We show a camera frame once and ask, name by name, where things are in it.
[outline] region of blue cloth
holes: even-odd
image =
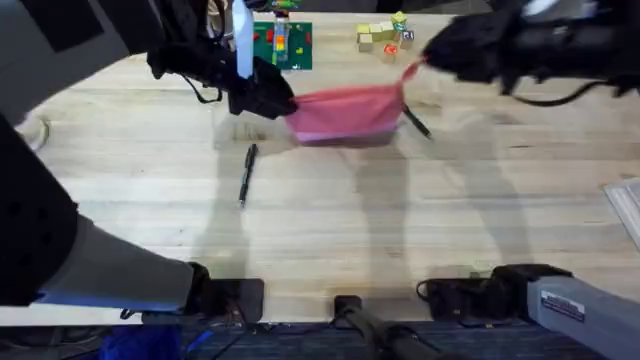
[[[179,360],[180,327],[118,326],[104,339],[100,360]]]

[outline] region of pink cloth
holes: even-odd
[[[347,87],[296,96],[298,111],[286,122],[300,142],[393,131],[404,106],[402,86],[418,71],[417,61],[390,85]]]

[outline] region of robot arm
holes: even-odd
[[[492,13],[460,16],[424,49],[427,63],[461,81],[491,83],[511,95],[523,76],[597,82],[555,106],[607,85],[622,96],[640,88],[640,3],[634,0],[513,1]]]
[[[206,31],[207,0],[0,1],[0,114],[10,124],[49,96],[133,54],[153,75],[176,73],[228,92],[230,111],[268,118],[296,110],[279,70],[254,60],[237,76],[234,53]]]
[[[418,295],[436,321],[484,325],[519,318],[559,331],[610,359],[635,359],[640,352],[640,304],[549,265],[499,266],[490,278],[429,279],[418,285]]]
[[[275,118],[295,111],[275,66],[256,58],[252,77],[237,75],[233,52],[206,35],[206,4],[0,0],[0,305],[116,307],[147,318],[216,317],[232,307],[243,321],[261,317],[261,280],[212,280],[199,264],[158,256],[96,227],[12,128],[49,96],[139,53],[148,54],[156,78],[175,73],[226,91],[231,113]]]

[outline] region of light wood tabletop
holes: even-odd
[[[294,92],[395,81],[450,19],[409,15],[414,47],[389,65],[382,44],[372,54],[355,44],[356,24],[387,18],[293,13],[314,26],[313,70],[286,74]],[[552,99],[579,84],[527,82],[518,92]],[[597,90],[539,109],[426,68],[405,90],[432,141],[402,118],[385,146],[299,146],[282,119],[201,105],[178,76],[154,80],[141,56],[31,116],[51,123],[39,156],[83,214],[215,277],[264,279],[265,321],[327,320],[341,294],[364,297],[383,318],[428,319],[418,281],[523,262],[640,301],[640,255],[602,191],[640,176],[636,96]],[[261,153],[241,210],[251,142]],[[118,322],[118,310],[0,310],[4,325]]]

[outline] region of wooden table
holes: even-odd
[[[355,25],[383,15],[293,14],[314,23],[314,69],[287,74],[294,91],[394,81],[449,21],[411,15],[413,50],[395,65],[356,50]],[[579,81],[518,90],[555,98]],[[216,277],[260,277],[265,321],[330,318],[332,298],[357,294],[383,318],[425,319],[415,284],[496,265],[549,263],[640,300],[640,256],[602,186],[640,176],[640,102],[607,90],[537,109],[421,70],[406,119],[377,148],[296,145],[281,120],[199,104],[177,76],[156,81],[126,59],[38,108],[52,124],[39,152],[101,227]],[[237,196],[248,144],[260,143],[247,208]],[[2,324],[117,323],[117,310],[2,309]]]

